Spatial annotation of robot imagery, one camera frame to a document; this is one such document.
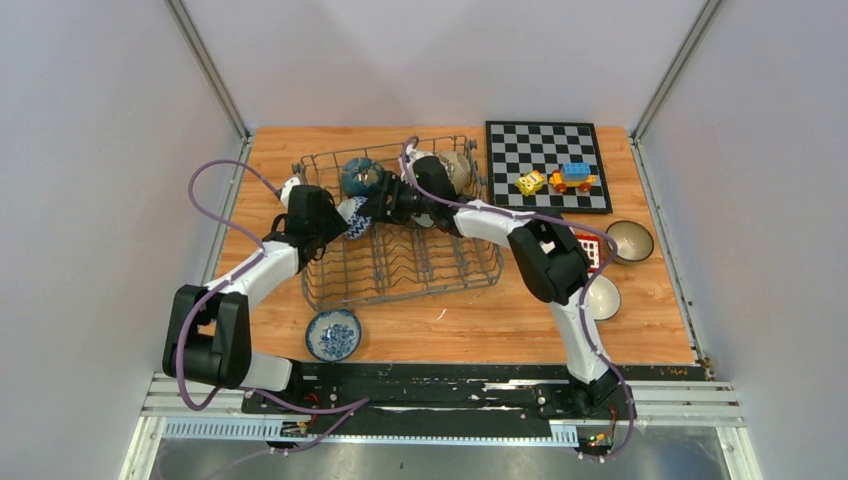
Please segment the blue zigzag pattern bowl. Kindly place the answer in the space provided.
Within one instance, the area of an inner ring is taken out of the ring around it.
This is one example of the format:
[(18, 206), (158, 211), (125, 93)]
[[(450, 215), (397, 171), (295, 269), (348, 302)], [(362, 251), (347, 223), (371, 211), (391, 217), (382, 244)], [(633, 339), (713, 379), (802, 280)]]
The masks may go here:
[(365, 196), (354, 196), (343, 200), (337, 211), (347, 222), (348, 228), (343, 233), (346, 240), (357, 240), (361, 238), (372, 225), (372, 218), (361, 214), (359, 209), (366, 204), (368, 198)]

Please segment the grey wire dish rack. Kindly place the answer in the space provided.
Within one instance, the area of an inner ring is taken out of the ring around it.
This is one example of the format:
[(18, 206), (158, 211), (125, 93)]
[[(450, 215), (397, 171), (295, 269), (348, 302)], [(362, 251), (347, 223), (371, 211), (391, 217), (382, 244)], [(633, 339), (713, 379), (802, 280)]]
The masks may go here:
[[(341, 188), (343, 165), (357, 157), (380, 163), (400, 174), (399, 143), (373, 145), (305, 155), (292, 172), (305, 184), (334, 195), (336, 205), (346, 196)], [(422, 138), (418, 148), (428, 152), (455, 151), (470, 162), (470, 179), (463, 193), (485, 199), (487, 178), (477, 160), (477, 141), (466, 135)], [(375, 223), (358, 239), (334, 240), (324, 256), (301, 273), (304, 298), (315, 310), (354, 309), (369, 304), (434, 296), (495, 285), (503, 271), (498, 245), (459, 238), (426, 227), (424, 220), (403, 225)]]

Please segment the dark blue white bowl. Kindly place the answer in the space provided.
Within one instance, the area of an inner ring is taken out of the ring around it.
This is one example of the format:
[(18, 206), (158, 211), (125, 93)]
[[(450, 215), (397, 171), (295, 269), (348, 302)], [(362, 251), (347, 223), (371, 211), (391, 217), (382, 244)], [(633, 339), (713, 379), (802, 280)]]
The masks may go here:
[(617, 286), (606, 276), (598, 275), (588, 288), (590, 312), (596, 322), (612, 319), (618, 314), (622, 299)]

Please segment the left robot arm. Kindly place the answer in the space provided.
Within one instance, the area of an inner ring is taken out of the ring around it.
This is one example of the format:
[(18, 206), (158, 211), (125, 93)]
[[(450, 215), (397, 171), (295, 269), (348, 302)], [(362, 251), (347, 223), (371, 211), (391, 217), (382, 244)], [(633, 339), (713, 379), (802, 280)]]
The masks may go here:
[(272, 227), (260, 247), (229, 273), (177, 290), (162, 367), (172, 378), (213, 387), (268, 390), (271, 404), (293, 413), (306, 400), (306, 386), (293, 377), (299, 364), (254, 350), (250, 313), (320, 258), (348, 224), (327, 190), (299, 185)]

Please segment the black striped bowl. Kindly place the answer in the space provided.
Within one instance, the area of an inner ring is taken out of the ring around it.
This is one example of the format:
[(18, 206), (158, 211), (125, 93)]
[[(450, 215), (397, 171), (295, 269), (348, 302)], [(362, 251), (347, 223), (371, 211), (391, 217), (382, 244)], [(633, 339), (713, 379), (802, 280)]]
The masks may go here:
[(646, 261), (655, 250), (655, 240), (650, 230), (632, 220), (619, 220), (610, 224), (606, 234), (616, 243), (613, 261), (634, 265)]

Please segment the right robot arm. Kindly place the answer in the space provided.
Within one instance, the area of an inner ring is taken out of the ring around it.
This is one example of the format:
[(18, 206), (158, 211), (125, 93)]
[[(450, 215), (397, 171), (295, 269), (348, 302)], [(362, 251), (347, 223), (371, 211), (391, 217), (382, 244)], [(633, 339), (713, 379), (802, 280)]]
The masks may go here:
[(588, 288), (596, 277), (572, 226), (556, 212), (517, 212), (458, 193), (435, 156), (414, 162), (402, 157), (400, 166), (402, 175), (381, 175), (357, 215), (391, 224), (426, 215), (445, 233), (510, 249), (524, 285), (554, 317), (567, 354), (573, 408), (584, 417), (601, 414), (621, 375), (605, 353), (590, 310)]

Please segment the blue floral white bowl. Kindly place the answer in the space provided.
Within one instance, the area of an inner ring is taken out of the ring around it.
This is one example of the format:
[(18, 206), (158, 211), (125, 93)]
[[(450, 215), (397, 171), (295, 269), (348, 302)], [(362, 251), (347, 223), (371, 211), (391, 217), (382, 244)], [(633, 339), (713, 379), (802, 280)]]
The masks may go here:
[(349, 358), (359, 347), (363, 329), (350, 310), (337, 309), (316, 314), (305, 333), (308, 352), (317, 360), (337, 363)]

